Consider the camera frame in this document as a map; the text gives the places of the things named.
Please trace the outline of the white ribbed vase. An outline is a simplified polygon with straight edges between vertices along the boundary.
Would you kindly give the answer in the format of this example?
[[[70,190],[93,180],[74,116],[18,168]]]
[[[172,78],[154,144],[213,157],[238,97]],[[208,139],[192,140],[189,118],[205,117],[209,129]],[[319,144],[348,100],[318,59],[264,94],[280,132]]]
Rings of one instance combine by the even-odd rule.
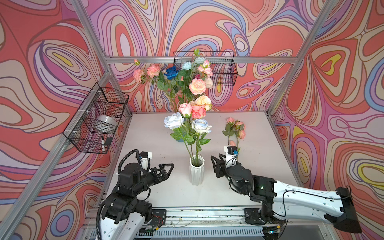
[[[203,183],[205,173],[205,160],[201,155],[198,155],[198,161],[196,161],[196,155],[190,159],[190,182],[193,186],[199,186]]]

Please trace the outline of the pink spray carnation stem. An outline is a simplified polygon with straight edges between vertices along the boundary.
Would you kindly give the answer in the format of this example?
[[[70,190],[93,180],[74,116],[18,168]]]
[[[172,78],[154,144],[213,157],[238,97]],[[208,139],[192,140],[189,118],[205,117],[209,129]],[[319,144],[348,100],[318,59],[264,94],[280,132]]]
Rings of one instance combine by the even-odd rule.
[[[223,134],[227,137],[228,145],[235,146],[240,151],[239,144],[240,140],[246,137],[246,126],[243,122],[232,117],[227,118]]]

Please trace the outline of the pale blue-white rose stem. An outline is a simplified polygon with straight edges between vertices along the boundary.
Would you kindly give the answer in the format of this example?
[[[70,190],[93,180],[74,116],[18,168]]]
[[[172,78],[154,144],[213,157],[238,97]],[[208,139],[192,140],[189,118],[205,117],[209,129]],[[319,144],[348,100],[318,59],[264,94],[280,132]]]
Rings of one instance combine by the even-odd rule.
[[[202,150],[202,145],[208,144],[211,139],[206,138],[207,134],[210,133],[212,126],[204,119],[197,119],[192,121],[193,139],[195,140],[196,151],[195,156],[192,160],[192,165],[200,167],[199,153]]]

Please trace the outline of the white rose flower stem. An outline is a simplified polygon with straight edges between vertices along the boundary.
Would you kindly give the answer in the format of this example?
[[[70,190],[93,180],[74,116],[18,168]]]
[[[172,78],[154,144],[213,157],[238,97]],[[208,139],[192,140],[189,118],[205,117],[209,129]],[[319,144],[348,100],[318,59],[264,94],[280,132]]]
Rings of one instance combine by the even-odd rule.
[[[184,123],[184,118],[182,117],[181,113],[175,113],[172,114],[164,119],[164,124],[167,129],[172,130],[173,132],[170,134],[170,136],[173,139],[179,139],[182,138],[181,128]]]

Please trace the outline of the red rose flower stem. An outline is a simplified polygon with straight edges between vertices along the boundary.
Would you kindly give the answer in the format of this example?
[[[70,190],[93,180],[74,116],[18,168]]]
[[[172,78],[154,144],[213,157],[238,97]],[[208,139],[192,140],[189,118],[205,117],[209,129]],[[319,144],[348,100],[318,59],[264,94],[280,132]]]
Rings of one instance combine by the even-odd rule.
[[[193,165],[195,167],[198,167],[200,165],[199,158],[198,158],[198,153],[199,153],[198,140],[199,140],[200,134],[197,132],[197,130],[195,130],[195,120],[200,120],[205,115],[206,115],[206,110],[205,110],[204,107],[198,106],[198,105],[192,106],[192,128],[196,132],[196,137],[197,137],[197,140],[196,140],[196,156],[195,156],[194,163],[193,163]]]

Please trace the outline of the small pink rose stem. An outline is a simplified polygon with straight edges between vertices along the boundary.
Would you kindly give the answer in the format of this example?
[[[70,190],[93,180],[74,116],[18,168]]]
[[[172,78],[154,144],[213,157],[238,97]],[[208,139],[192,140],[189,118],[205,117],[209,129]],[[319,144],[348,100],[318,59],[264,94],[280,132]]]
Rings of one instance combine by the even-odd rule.
[[[197,137],[194,136],[195,131],[192,129],[192,106],[188,103],[183,103],[179,106],[179,112],[184,118],[184,123],[181,128],[182,139],[189,147],[188,151],[191,157],[192,165],[198,167],[200,165],[199,159],[196,155],[196,151],[193,150]]]

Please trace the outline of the peach rose flower stem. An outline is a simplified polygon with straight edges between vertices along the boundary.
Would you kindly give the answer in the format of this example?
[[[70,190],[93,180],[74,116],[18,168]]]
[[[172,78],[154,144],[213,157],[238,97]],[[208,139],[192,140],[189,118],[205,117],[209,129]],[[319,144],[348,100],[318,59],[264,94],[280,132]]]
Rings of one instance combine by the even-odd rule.
[[[210,111],[212,108],[212,101],[206,95],[201,95],[194,101],[190,101],[189,104],[191,106],[201,106],[204,107],[206,111]]]

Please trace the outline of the pink peach rose stem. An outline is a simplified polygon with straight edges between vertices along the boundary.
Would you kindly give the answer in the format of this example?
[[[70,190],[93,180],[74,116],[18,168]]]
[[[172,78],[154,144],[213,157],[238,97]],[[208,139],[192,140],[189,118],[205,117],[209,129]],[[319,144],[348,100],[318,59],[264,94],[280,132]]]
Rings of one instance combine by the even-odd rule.
[[[201,76],[194,78],[189,84],[189,90],[195,96],[203,95],[207,89],[213,86],[212,77],[214,73],[208,59],[205,59],[199,67],[199,71],[201,72]]]

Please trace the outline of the pink carnation flower stem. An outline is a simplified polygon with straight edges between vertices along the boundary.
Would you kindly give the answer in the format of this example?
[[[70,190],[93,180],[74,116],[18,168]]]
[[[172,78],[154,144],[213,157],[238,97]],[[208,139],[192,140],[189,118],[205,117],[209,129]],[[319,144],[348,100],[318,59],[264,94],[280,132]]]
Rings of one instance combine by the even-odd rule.
[[[136,83],[146,84],[150,83],[153,86],[165,93],[165,78],[164,71],[158,65],[150,65],[146,69],[136,69],[133,73],[133,78]]]

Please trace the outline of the blue rose flower stem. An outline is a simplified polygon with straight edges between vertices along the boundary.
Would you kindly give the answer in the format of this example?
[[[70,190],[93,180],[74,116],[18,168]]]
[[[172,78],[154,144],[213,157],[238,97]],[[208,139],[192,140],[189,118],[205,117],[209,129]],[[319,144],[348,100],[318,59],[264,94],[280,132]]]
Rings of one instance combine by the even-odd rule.
[[[181,86],[179,85],[177,80],[178,73],[179,71],[175,66],[166,69],[164,72],[165,93],[170,100],[171,109],[173,112],[178,111],[176,97],[181,90]]]

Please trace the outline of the white pale-blue flower stem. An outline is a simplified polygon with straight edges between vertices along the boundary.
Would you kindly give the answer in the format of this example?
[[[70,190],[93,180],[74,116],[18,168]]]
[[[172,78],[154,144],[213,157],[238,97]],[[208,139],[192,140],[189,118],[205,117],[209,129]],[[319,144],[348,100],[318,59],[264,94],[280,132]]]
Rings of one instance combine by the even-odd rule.
[[[191,58],[185,61],[182,65],[183,80],[185,82],[185,88],[189,86],[192,80],[201,76],[199,67],[203,64],[205,58],[203,57],[199,48],[193,50]]]

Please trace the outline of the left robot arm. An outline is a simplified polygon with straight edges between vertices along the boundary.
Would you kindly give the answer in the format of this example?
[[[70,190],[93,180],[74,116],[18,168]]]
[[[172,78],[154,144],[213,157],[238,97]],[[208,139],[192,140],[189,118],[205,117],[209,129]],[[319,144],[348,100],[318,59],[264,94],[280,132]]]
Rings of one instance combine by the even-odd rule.
[[[98,240],[133,240],[138,233],[153,233],[166,223],[166,210],[153,210],[146,199],[138,199],[143,192],[166,181],[174,164],[160,164],[159,168],[144,170],[138,163],[127,164],[118,173],[118,181],[111,194],[100,204],[96,218]]]

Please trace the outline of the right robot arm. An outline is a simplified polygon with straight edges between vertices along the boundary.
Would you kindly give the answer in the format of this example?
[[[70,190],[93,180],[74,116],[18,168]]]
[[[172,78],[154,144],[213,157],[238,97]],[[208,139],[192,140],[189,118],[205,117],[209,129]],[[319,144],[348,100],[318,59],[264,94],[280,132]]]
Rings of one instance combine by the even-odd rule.
[[[261,203],[256,214],[246,222],[264,225],[290,219],[331,224],[339,231],[360,234],[360,226],[350,187],[335,191],[318,191],[289,185],[273,178],[253,175],[237,161],[236,156],[219,154],[211,157],[217,178],[226,178],[230,189]]]

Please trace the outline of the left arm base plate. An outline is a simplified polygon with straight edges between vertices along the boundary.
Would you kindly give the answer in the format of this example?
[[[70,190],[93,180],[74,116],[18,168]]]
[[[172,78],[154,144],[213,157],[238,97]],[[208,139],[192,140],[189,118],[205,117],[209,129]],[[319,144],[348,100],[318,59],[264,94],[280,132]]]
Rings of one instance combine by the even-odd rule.
[[[140,230],[143,231],[154,231],[166,224],[166,209],[154,209],[149,215],[145,215],[145,222],[141,226]]]

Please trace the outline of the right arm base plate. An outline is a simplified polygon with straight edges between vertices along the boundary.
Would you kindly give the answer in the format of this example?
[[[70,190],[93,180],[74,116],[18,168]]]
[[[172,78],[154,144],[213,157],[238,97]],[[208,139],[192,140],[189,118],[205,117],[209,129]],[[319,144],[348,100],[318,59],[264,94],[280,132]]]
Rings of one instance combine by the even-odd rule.
[[[273,215],[265,215],[262,208],[245,208],[245,222],[253,226],[264,226],[267,224],[283,225],[287,221],[279,220]]]

